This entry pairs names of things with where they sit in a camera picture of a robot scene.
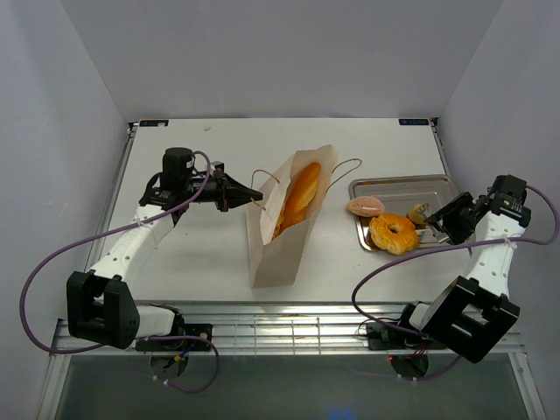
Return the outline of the small round fake bun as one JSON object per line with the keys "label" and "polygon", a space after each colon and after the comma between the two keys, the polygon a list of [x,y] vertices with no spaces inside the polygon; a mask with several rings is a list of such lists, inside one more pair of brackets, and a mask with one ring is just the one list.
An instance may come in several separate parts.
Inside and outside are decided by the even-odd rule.
{"label": "small round fake bun", "polygon": [[407,217],[418,226],[425,224],[425,219],[428,216],[430,206],[428,203],[416,203],[407,212]]}

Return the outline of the metal bread tongs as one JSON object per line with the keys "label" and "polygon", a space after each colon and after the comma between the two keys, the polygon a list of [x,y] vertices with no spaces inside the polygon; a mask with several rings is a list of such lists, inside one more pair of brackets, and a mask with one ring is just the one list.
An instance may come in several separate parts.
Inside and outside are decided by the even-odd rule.
{"label": "metal bread tongs", "polygon": [[441,228],[440,222],[431,215],[430,210],[424,225],[431,231],[434,240],[438,244],[448,242],[449,236]]}

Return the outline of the ring shaped fake bread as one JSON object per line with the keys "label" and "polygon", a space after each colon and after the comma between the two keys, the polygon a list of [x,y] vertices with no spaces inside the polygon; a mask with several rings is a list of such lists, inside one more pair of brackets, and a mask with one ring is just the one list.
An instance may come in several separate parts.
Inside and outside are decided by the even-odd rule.
{"label": "ring shaped fake bread", "polygon": [[394,256],[416,249],[419,236],[415,225],[406,217],[382,213],[369,222],[369,235],[374,245]]}

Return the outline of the beige paper bag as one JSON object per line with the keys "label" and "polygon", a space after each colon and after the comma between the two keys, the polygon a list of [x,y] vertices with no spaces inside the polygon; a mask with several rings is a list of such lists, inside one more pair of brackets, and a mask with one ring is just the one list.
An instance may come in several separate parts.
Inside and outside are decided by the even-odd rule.
{"label": "beige paper bag", "polygon": [[342,165],[328,144],[298,150],[258,188],[262,200],[247,207],[248,255],[251,287],[263,289],[296,281],[306,243],[331,187],[333,173]]}

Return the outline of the long baguette fake bread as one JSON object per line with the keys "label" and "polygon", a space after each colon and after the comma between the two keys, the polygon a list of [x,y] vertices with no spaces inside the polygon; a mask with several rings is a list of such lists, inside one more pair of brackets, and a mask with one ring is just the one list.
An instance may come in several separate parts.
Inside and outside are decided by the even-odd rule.
{"label": "long baguette fake bread", "polygon": [[285,229],[304,220],[307,207],[314,199],[319,189],[319,175],[322,166],[317,162],[308,164],[298,175],[283,204],[283,209],[276,222],[273,239]]}

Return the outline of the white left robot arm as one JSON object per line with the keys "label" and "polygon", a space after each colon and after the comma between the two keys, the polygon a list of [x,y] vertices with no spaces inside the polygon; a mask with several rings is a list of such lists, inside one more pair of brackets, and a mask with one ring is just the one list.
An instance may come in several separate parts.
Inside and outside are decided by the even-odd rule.
{"label": "white left robot arm", "polygon": [[167,149],[162,169],[148,181],[130,227],[88,271],[69,277],[66,306],[71,336],[119,349],[152,336],[170,350],[184,343],[186,329],[178,311],[137,304],[133,282],[191,203],[213,203],[226,212],[263,200],[261,192],[227,175],[222,163],[197,172],[196,155],[183,147]]}

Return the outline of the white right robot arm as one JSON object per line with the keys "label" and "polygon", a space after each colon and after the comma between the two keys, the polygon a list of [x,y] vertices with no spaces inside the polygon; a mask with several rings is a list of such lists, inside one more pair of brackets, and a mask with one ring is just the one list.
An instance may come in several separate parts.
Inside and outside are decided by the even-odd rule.
{"label": "white right robot arm", "polygon": [[395,325],[397,341],[416,347],[426,336],[472,363],[480,362],[515,324],[520,309],[510,302],[508,272],[515,239],[529,225],[525,206],[527,183],[513,175],[500,175],[477,199],[461,193],[433,214],[417,213],[425,225],[452,245],[483,247],[472,254],[470,268],[458,276],[431,304],[409,304]]}

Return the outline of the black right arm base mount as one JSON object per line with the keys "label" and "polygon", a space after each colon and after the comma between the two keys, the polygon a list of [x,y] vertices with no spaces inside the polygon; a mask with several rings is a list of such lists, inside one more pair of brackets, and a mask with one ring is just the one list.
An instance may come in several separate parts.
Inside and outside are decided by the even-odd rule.
{"label": "black right arm base mount", "polygon": [[407,349],[418,344],[416,337],[375,322],[360,324],[357,335],[359,339],[366,342],[367,349],[370,351]]}

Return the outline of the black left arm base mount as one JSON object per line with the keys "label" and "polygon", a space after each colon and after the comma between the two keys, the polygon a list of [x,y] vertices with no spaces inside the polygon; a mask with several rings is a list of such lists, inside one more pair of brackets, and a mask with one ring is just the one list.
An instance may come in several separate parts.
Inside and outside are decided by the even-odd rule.
{"label": "black left arm base mount", "polygon": [[135,349],[139,352],[173,352],[181,354],[184,351],[208,352],[211,347],[196,339],[185,339],[193,336],[208,341],[212,340],[214,326],[212,324],[184,324],[171,331],[171,336],[178,336],[175,340],[139,339]]}

